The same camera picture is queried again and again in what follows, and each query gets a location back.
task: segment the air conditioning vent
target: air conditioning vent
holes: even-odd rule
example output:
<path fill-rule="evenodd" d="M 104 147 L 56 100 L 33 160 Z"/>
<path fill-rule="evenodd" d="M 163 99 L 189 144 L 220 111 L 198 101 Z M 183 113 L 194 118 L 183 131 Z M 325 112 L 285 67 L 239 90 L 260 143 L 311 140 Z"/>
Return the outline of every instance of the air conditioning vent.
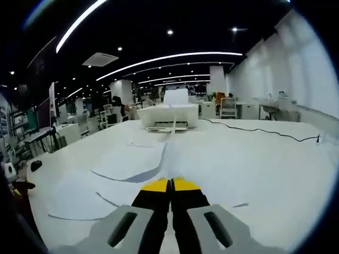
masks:
<path fill-rule="evenodd" d="M 97 66 L 97 67 L 103 67 L 105 65 L 110 64 L 113 61 L 118 60 L 119 57 L 103 54 L 103 53 L 95 53 L 90 58 L 88 58 L 83 65 L 86 66 Z"/>

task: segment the white chair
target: white chair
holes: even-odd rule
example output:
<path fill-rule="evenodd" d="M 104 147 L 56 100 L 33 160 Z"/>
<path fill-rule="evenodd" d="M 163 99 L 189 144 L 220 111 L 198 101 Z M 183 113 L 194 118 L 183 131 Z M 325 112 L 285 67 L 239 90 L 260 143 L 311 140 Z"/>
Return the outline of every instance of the white chair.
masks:
<path fill-rule="evenodd" d="M 87 126 L 87 114 L 82 114 L 78 116 L 78 124 L 79 124 L 81 137 L 84 135 L 88 136 L 88 133 L 90 132 L 90 130 Z"/>
<path fill-rule="evenodd" d="M 237 103 L 235 98 L 222 98 L 220 102 L 221 119 L 237 119 Z"/>

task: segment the white paper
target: white paper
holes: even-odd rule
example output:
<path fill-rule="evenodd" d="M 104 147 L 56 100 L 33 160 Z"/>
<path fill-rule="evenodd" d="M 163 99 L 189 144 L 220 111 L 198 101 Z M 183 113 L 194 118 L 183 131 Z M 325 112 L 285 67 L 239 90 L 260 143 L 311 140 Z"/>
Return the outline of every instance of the white paper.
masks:
<path fill-rule="evenodd" d="M 140 190 L 147 183 L 160 179 L 159 176 L 143 183 L 130 183 L 111 180 L 92 173 L 95 191 L 106 201 L 117 206 L 132 205 Z"/>
<path fill-rule="evenodd" d="M 117 207 L 103 200 L 91 187 L 86 173 L 73 172 L 56 187 L 48 214 L 67 220 L 97 220 Z"/>
<path fill-rule="evenodd" d="M 92 172 L 113 180 L 126 180 L 159 167 L 165 142 L 154 146 L 134 144 L 113 149 Z"/>
<path fill-rule="evenodd" d="M 189 92 L 186 88 L 166 90 L 164 96 L 165 105 L 185 105 L 189 103 Z"/>

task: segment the black ceiling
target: black ceiling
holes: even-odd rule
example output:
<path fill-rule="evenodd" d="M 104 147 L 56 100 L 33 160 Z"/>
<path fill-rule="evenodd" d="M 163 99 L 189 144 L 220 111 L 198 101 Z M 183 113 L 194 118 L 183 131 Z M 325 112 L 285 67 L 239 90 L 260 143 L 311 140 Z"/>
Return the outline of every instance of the black ceiling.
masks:
<path fill-rule="evenodd" d="M 194 74 L 209 73 L 208 63 L 178 65 L 187 62 L 222 62 L 225 72 L 228 72 L 232 63 L 239 64 L 244 57 L 213 55 L 173 58 L 130 68 L 95 81 L 119 68 L 162 56 L 203 51 L 245 54 L 262 38 L 272 34 L 274 26 L 290 10 L 287 0 L 108 0 L 78 26 L 56 54 L 55 48 L 62 36 L 95 2 L 13 0 L 7 3 L 10 5 L 10 18 L 6 20 L 4 29 L 6 40 L 1 42 L 4 43 L 1 83 L 11 88 L 27 84 L 30 90 L 35 91 L 34 100 L 41 100 L 47 97 L 52 81 L 58 81 L 57 97 L 61 98 L 81 87 L 86 96 L 90 89 L 101 93 L 111 81 L 128 74 L 131 75 L 125 78 L 137 83 L 148 77 L 168 77 L 169 73 L 172 76 L 190 75 L 192 70 Z M 25 20 L 37 6 L 44 6 L 44 10 L 38 13 L 29 27 L 24 28 Z M 233 33 L 230 30 L 233 27 L 247 30 Z M 172 36 L 166 33 L 168 29 L 174 31 Z M 50 44 L 27 68 L 49 41 Z M 83 62 L 96 52 L 119 59 L 105 67 L 83 66 Z"/>

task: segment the black cable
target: black cable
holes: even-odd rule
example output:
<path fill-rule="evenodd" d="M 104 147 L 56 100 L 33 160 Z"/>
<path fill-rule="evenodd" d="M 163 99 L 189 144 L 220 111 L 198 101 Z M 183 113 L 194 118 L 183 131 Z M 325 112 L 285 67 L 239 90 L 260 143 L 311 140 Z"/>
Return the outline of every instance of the black cable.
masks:
<path fill-rule="evenodd" d="M 249 130 L 249 129 L 243 129 L 243 128 L 238 128 L 238 127 L 233 127 L 233 126 L 229 126 L 227 125 L 226 123 L 220 123 L 220 122 L 213 122 L 209 119 L 203 119 L 203 120 L 206 120 L 206 121 L 209 121 L 210 123 L 218 123 L 218 124 L 222 124 L 222 125 L 225 125 L 227 127 L 229 127 L 230 129 L 236 129 L 236 130 L 242 130 L 242 131 L 263 131 L 263 132 L 266 132 L 266 133 L 271 133 L 271 134 L 278 134 L 279 136 L 282 136 L 282 137 L 288 137 L 288 138 L 292 138 L 298 142 L 303 142 L 303 141 L 306 141 L 306 140 L 309 140 L 309 139 L 317 139 L 317 143 L 319 143 L 319 136 L 316 136 L 316 137 L 310 137 L 310 138 L 305 138 L 305 139 L 296 139 L 295 137 L 292 137 L 290 135 L 284 135 L 284 134 L 280 134 L 279 132 L 276 132 L 276 131 L 265 131 L 265 130 L 262 130 L 262 129 L 254 129 L 254 130 Z"/>

